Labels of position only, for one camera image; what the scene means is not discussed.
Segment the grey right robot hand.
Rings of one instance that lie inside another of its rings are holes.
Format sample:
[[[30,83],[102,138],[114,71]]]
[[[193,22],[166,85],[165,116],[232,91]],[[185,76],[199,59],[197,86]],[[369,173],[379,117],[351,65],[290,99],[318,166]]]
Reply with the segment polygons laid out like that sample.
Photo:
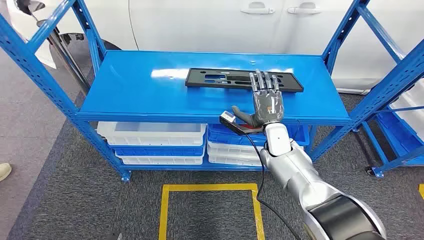
[[[267,71],[255,70],[249,73],[252,88],[254,113],[242,112],[237,106],[232,106],[234,115],[246,124],[259,128],[270,123],[281,122],[284,115],[283,98],[275,75]]]

